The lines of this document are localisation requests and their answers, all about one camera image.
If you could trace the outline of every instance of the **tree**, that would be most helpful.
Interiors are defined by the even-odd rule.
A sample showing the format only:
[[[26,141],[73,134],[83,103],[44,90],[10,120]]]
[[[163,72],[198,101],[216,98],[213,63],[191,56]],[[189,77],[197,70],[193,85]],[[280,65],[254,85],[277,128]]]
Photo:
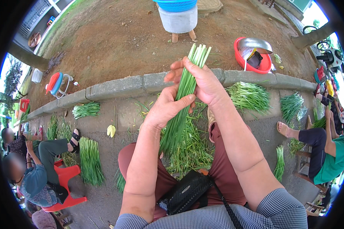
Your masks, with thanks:
[[[22,94],[18,90],[19,80],[23,73],[20,69],[22,67],[22,62],[13,57],[9,57],[9,60],[10,68],[6,73],[4,93],[0,93],[0,103],[5,104],[8,113],[13,113],[14,103],[18,103],[19,99],[26,96],[26,94]]]
[[[292,41],[293,41],[293,44],[299,50],[305,50],[311,45],[326,39],[328,36],[330,36],[334,32],[335,32],[335,29],[328,22],[325,25],[323,25],[321,28],[317,30],[313,30],[311,33],[307,33],[299,37],[293,37]]]
[[[8,53],[26,65],[32,66],[40,71],[46,71],[48,69],[48,63],[50,59],[34,55],[33,53],[24,50],[14,42],[11,42]]]
[[[313,20],[313,26],[315,26],[318,29],[320,27],[320,21],[317,19]]]

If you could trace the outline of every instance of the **concrete curb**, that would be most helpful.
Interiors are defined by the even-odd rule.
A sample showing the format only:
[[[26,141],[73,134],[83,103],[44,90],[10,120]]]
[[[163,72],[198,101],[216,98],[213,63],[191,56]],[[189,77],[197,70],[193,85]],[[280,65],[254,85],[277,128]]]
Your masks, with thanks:
[[[316,84],[303,79],[275,73],[258,74],[253,71],[237,71],[211,69],[224,87],[229,87],[235,82],[243,81],[266,87],[267,89],[290,89],[297,91],[313,91]],[[88,103],[109,98],[141,97],[160,92],[163,88],[173,83],[164,82],[167,72],[131,76],[118,80],[111,80],[96,84],[87,89],[80,90],[63,98],[54,100],[28,114],[28,119],[45,116],[55,111],[71,108],[77,103]]]

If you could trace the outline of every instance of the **black shoulder strap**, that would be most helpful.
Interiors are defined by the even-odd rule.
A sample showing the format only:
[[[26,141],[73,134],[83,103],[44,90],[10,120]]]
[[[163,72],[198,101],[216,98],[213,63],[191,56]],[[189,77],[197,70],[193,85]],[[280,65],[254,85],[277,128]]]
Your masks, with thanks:
[[[239,220],[237,219],[235,213],[233,212],[232,208],[229,206],[229,204],[227,203],[226,199],[224,198],[223,194],[220,192],[218,186],[216,185],[216,183],[214,182],[214,179],[210,176],[210,175],[207,175],[211,181],[213,182],[213,186],[215,187],[215,190],[217,191],[220,199],[222,200],[228,214],[229,214],[229,217],[231,218],[232,222],[233,222],[233,225],[236,229],[243,229],[241,223],[239,222]]]

